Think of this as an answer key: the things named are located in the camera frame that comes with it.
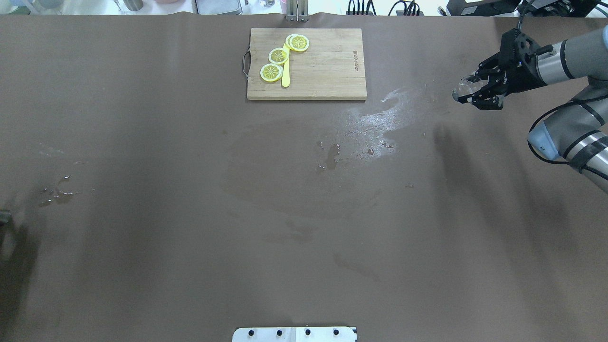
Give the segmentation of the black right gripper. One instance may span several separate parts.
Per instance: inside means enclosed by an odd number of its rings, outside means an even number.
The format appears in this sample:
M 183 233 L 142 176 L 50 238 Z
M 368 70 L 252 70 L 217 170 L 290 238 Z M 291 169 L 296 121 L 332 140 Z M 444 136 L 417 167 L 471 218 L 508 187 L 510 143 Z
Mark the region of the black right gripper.
M 480 62 L 480 79 L 471 85 L 468 102 L 478 110 L 502 110 L 504 96 L 547 86 L 539 71 L 539 57 L 554 51 L 553 45 L 540 46 L 534 39 L 513 28 L 501 37 L 500 50 Z

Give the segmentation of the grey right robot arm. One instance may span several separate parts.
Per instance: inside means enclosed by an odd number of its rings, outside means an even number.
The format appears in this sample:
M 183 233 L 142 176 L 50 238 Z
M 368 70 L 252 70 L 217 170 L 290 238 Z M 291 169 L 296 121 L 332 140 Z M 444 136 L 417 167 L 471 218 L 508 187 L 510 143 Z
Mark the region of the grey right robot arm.
M 517 26 L 505 32 L 499 52 L 478 64 L 453 98 L 479 110 L 501 110 L 504 98 L 569 80 L 587 86 L 532 123 L 526 142 L 541 162 L 566 165 L 607 191 L 607 28 L 553 45 L 539 45 Z

